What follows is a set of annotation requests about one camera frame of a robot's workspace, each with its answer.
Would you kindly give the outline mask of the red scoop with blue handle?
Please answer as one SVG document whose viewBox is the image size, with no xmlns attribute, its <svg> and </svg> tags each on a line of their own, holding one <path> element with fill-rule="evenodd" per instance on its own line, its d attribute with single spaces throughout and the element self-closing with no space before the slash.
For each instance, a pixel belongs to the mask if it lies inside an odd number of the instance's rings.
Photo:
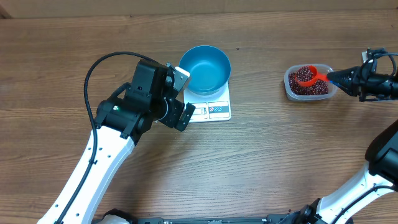
<svg viewBox="0 0 398 224">
<path fill-rule="evenodd" d="M 321 80 L 323 82 L 330 82 L 330 79 L 326 74 L 322 74 L 318 71 L 318 69 L 313 65 L 307 65 L 309 72 L 312 74 L 312 78 L 307 81 L 301 81 L 298 79 L 298 76 L 295 75 L 295 81 L 302 87 L 310 87 L 316 84 L 317 81 Z"/>
</svg>

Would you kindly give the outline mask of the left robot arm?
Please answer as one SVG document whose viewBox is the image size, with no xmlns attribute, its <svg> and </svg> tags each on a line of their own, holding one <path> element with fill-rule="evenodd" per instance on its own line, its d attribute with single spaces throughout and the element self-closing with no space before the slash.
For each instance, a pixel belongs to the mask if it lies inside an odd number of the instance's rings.
<svg viewBox="0 0 398 224">
<path fill-rule="evenodd" d="M 111 180 L 154 121 L 184 131 L 195 107 L 176 99 L 188 71 L 140 60 L 131 83 L 102 101 L 72 175 L 39 223 L 91 223 Z"/>
</svg>

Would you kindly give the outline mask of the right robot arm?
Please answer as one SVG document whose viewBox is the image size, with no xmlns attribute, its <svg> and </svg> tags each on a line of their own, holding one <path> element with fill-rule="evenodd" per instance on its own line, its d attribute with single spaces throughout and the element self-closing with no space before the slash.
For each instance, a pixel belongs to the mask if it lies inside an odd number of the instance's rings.
<svg viewBox="0 0 398 224">
<path fill-rule="evenodd" d="M 377 57 L 359 67 L 327 74 L 314 73 L 315 81 L 328 81 L 360 101 L 397 99 L 397 75 L 376 72 Z M 352 216 L 375 199 L 397 191 L 397 123 L 392 123 L 369 145 L 366 163 L 332 194 L 318 198 L 282 223 L 351 223 Z"/>
</svg>

